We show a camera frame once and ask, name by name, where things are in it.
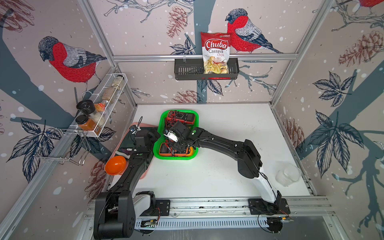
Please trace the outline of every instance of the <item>clear plastic container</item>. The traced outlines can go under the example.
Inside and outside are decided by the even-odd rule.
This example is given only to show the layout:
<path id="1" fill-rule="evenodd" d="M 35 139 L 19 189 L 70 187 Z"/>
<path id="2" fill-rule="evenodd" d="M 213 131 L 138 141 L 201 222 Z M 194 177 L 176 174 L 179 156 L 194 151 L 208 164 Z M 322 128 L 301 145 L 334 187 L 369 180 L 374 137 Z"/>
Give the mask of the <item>clear plastic container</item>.
<path id="1" fill-rule="evenodd" d="M 276 181 L 287 187 L 294 182 L 298 182 L 301 177 L 301 171 L 293 164 L 287 164 L 282 170 L 276 174 Z"/>

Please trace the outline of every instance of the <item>wall-mounted basket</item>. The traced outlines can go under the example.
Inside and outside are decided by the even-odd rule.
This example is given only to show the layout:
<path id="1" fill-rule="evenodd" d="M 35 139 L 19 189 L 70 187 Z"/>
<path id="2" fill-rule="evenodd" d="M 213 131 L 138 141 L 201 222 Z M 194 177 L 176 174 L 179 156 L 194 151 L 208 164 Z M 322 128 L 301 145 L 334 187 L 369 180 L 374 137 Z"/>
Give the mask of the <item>wall-mounted basket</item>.
<path id="1" fill-rule="evenodd" d="M 229 80 L 237 79 L 239 64 L 237 58 L 230 58 L 227 62 L 229 73 L 204 74 L 204 63 L 201 58 L 177 58 L 175 59 L 175 79 L 180 80 Z"/>

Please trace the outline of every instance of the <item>black cable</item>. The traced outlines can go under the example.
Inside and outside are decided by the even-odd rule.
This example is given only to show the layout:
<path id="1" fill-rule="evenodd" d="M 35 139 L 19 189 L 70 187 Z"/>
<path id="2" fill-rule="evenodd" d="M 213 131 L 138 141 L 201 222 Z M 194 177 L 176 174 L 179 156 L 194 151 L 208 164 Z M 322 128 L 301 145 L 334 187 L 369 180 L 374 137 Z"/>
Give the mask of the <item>black cable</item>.
<path id="1" fill-rule="evenodd" d="M 260 228 L 261 228 L 263 231 L 267 232 L 267 233 L 274 233 L 274 232 L 267 231 L 267 230 L 263 229 L 263 227 L 260 225 L 260 222 L 259 222 L 259 216 L 260 216 L 260 214 L 257 215 L 257 223 L 258 223 L 258 225 L 260 226 Z"/>

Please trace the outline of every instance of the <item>bird illustration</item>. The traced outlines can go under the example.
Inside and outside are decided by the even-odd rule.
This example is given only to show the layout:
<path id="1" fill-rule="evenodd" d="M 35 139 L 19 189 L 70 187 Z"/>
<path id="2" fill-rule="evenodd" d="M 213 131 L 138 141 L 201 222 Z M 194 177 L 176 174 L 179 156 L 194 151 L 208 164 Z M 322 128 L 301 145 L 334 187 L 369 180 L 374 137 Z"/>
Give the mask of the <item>bird illustration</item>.
<path id="1" fill-rule="evenodd" d="M 82 95 L 90 93 L 87 82 L 93 75 L 97 77 L 97 65 L 107 59 L 83 48 L 68 46 L 52 36 L 39 42 L 39 52 L 43 61 L 48 60 L 65 79 L 74 83 L 85 83 L 86 89 Z"/>
<path id="2" fill-rule="evenodd" d="M 354 7 L 354 10 L 355 10 L 355 8 L 357 8 L 357 10 L 352 15 L 357 15 L 357 12 L 361 7 L 367 7 L 367 8 L 369 8 L 369 12 L 370 12 L 370 14 L 368 14 L 368 16 L 370 16 L 370 15 L 376 14 L 376 13 L 372 12 L 371 8 L 376 6 L 379 3 L 383 2 L 384 0 L 346 0 L 344 2 L 341 2 L 340 5 L 346 4 L 346 3 L 351 2 L 351 1 L 358 2 L 358 5 L 356 7 Z"/>
<path id="3" fill-rule="evenodd" d="M 225 20 L 228 21 L 227 33 L 232 33 L 231 45 L 236 52 L 252 53 L 255 49 L 270 49 L 276 53 L 282 53 L 274 49 L 272 44 L 265 39 L 262 31 L 248 18 L 246 10 L 233 9 Z"/>

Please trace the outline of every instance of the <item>red multimeter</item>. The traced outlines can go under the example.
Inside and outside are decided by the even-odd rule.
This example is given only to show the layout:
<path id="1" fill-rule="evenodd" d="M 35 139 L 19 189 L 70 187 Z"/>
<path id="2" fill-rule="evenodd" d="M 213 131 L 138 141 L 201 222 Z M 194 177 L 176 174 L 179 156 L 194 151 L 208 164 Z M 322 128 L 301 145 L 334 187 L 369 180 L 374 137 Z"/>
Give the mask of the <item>red multimeter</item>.
<path id="1" fill-rule="evenodd" d="M 193 113 L 182 113 L 179 111 L 169 111 L 167 115 L 167 121 L 176 122 L 180 121 L 183 124 L 191 124 L 195 123 L 196 116 Z"/>

